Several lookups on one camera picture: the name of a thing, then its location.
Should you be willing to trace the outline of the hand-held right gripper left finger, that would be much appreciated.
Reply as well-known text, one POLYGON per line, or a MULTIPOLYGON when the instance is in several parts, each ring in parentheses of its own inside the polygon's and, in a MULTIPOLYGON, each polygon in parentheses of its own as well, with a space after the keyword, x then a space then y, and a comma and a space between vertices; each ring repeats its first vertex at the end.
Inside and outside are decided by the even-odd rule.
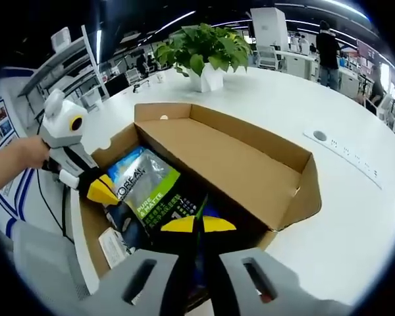
POLYGON ((198 233, 194 216, 163 225, 152 248, 129 255, 81 306, 85 315, 183 315, 198 233))

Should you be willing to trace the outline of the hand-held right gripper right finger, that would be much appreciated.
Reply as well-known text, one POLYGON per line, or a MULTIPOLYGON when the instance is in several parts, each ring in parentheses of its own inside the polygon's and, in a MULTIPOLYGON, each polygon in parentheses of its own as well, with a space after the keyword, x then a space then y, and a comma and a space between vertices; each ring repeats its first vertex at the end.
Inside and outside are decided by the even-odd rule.
POLYGON ((215 315, 350 315, 350 306, 306 292, 297 274, 266 251, 247 248, 236 227, 204 216, 205 273, 215 315))

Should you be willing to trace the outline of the person's left hand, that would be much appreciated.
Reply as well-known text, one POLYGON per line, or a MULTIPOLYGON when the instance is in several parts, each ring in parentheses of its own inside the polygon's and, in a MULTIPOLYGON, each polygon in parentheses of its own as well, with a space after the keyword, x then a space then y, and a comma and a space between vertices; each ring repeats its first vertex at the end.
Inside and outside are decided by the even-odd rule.
POLYGON ((18 143, 20 156, 26 168, 41 169, 44 162, 49 160, 49 147, 40 136, 20 138, 18 143))

